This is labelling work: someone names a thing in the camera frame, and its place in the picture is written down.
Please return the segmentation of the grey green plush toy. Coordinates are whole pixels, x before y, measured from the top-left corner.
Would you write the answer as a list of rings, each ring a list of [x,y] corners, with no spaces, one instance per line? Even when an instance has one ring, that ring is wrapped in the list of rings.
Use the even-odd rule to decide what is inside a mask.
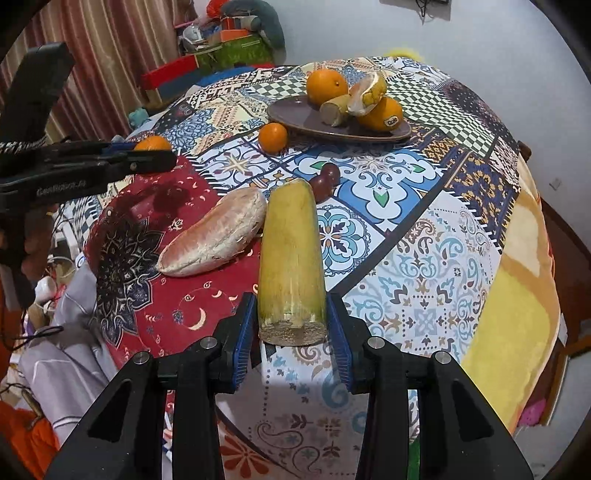
[[[231,0],[221,6],[221,17],[238,23],[239,29],[255,32],[273,50],[283,50],[286,46],[280,18],[266,1]]]

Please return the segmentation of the yellow blanket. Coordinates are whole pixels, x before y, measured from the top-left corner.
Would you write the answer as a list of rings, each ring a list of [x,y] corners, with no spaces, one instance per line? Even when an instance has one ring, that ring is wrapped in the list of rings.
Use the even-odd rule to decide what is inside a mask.
[[[558,337],[560,304],[541,197],[522,157],[521,191],[479,325],[461,365],[514,432]]]

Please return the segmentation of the red box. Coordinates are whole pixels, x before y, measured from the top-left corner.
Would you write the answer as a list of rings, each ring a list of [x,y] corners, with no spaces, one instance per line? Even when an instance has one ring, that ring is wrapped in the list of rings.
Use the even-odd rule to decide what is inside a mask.
[[[189,74],[198,69],[198,61],[194,55],[185,55],[169,63],[151,70],[140,77],[143,90],[155,90],[161,84]]]

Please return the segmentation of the dark red jujube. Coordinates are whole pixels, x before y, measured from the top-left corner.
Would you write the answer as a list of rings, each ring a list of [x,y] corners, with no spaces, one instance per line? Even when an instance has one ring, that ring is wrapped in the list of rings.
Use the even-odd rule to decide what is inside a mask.
[[[332,187],[338,186],[341,182],[341,171],[334,163],[326,162],[322,165],[321,176],[325,181],[329,182]]]
[[[317,175],[308,181],[311,185],[312,193],[315,197],[315,203],[321,204],[332,196],[332,181],[324,175]]]

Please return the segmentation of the large orange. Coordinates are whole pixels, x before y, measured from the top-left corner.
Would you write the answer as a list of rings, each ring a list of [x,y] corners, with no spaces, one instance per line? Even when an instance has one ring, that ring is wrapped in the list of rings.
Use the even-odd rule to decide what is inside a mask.
[[[370,113],[356,119],[360,126],[375,132],[394,131],[403,120],[404,110],[402,105],[388,96],[383,97]]]
[[[349,92],[349,84],[341,73],[332,69],[318,69],[308,75],[308,101],[315,106],[321,106],[329,100],[345,95]]]

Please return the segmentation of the peeled pomelo segment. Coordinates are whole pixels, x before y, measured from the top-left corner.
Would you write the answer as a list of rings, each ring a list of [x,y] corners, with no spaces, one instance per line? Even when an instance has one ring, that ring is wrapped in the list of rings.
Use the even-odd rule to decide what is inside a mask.
[[[256,237],[266,217],[266,198],[256,187],[232,190],[160,253],[159,273],[182,278],[228,263]]]

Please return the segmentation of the teal plush toy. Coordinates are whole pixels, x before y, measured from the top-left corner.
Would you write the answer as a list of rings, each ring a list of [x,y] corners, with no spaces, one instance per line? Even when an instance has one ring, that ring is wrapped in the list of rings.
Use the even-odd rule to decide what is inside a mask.
[[[135,130],[149,120],[149,114],[145,108],[140,107],[131,111],[127,115],[127,120],[130,129]]]

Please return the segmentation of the striped brown curtain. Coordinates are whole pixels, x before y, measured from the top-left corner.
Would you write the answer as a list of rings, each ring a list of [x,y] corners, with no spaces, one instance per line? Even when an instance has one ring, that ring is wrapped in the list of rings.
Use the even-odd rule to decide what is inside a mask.
[[[174,27],[195,16],[184,0],[51,1],[7,52],[1,91],[8,91],[29,49],[64,42],[75,65],[50,115],[48,139],[126,136],[128,114],[147,102],[141,76],[177,58]]]

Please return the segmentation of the red plastic bag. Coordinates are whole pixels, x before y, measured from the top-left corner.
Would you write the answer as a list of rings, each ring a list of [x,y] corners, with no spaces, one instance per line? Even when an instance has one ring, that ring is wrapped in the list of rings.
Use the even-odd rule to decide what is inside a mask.
[[[209,0],[205,7],[208,18],[219,19],[222,17],[222,7],[228,0]]]

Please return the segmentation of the colourful patchwork cloth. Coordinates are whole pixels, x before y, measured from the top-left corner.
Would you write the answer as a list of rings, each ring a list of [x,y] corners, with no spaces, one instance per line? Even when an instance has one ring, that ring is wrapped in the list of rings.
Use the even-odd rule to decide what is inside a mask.
[[[411,127],[399,143],[294,135],[263,148],[267,108],[304,101],[317,63],[202,88],[167,127],[177,167],[137,177],[102,210],[58,306],[65,361],[46,406],[65,442],[131,357],[181,352],[259,300],[254,350],[221,395],[221,461],[238,479],[351,479],[368,400],[344,385],[322,324],[331,294],[404,351],[462,360],[520,192],[519,149],[468,87],[407,58],[339,60],[349,83],[386,78]]]

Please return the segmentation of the white crumpled cloth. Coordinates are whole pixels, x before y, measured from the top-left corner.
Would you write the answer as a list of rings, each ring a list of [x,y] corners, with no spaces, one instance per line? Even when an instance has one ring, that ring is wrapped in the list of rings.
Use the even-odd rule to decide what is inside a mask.
[[[51,424],[64,443],[117,373],[98,321],[96,278],[83,263],[58,301],[51,326],[61,330],[32,341],[19,367]]]

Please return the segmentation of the small tangerine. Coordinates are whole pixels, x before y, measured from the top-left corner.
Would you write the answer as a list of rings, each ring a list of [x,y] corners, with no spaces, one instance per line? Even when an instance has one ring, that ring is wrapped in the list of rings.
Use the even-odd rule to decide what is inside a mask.
[[[287,128],[280,123],[271,122],[259,130],[259,146],[267,154],[277,154],[287,147]]]
[[[145,137],[134,146],[135,151],[171,151],[171,144],[162,136],[151,135]]]

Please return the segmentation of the green storage box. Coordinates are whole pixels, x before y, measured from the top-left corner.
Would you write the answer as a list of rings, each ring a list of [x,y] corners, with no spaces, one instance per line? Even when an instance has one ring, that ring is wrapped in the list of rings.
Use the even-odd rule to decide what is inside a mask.
[[[213,50],[214,68],[226,70],[239,66],[274,66],[273,50],[259,35],[221,42]]]

